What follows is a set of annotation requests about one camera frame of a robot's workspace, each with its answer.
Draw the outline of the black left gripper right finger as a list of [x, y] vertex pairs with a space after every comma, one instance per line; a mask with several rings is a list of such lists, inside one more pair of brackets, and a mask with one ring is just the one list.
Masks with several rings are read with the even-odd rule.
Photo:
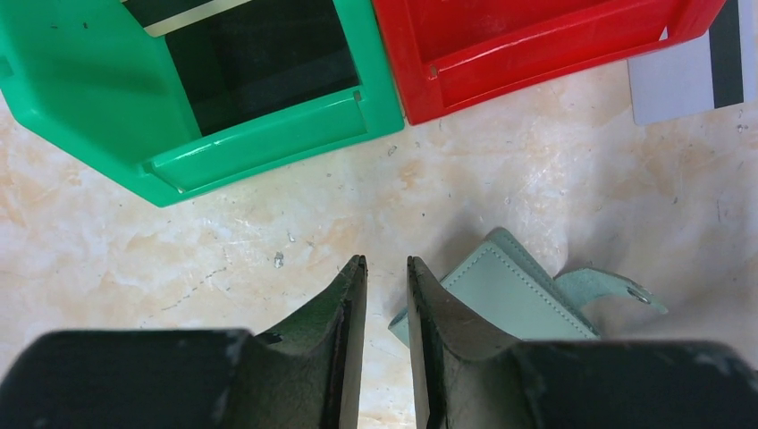
[[757, 373], [713, 341], [521, 341], [410, 257], [420, 428], [754, 428]]

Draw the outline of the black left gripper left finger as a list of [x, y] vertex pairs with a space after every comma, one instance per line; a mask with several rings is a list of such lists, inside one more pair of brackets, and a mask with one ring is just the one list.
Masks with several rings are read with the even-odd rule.
[[367, 263], [264, 332], [56, 331], [1, 383], [4, 428], [353, 428]]

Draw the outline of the mint green card holder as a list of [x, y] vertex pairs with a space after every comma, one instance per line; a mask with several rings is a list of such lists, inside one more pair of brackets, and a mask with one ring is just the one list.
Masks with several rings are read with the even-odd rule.
[[583, 309], [604, 297], [668, 311], [644, 287], [616, 273], [579, 267], [551, 277], [504, 228], [492, 230], [441, 285], [487, 322], [526, 341], [599, 338]]

